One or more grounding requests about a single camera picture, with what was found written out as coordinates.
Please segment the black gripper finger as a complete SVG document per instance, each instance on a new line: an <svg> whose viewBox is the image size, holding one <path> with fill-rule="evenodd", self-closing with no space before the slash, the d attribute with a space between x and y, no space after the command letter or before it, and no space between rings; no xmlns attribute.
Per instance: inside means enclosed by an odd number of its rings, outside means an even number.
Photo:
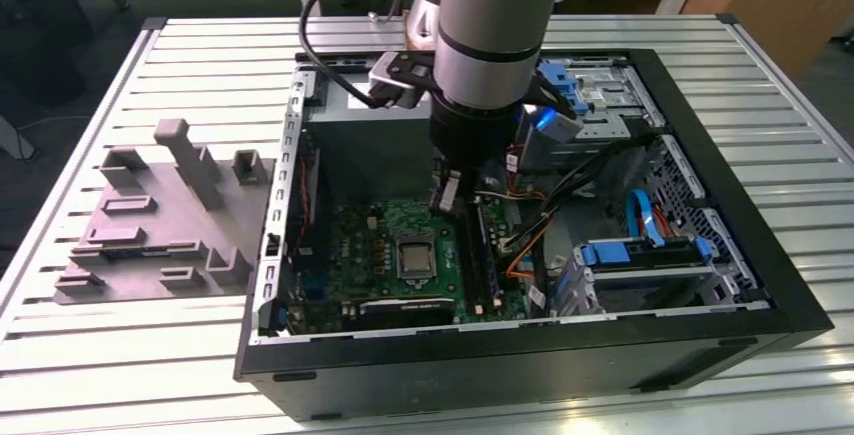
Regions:
<svg viewBox="0 0 854 435"><path fill-rule="evenodd" d="M460 172L458 186L458 214L464 215L475 203L475 190L479 183L479 170L464 169Z"/></svg>
<svg viewBox="0 0 854 435"><path fill-rule="evenodd" d="M460 182L460 172L444 170L436 179L436 186L430 201L431 211L435 213L451 213L456 200L456 192Z"/></svg>

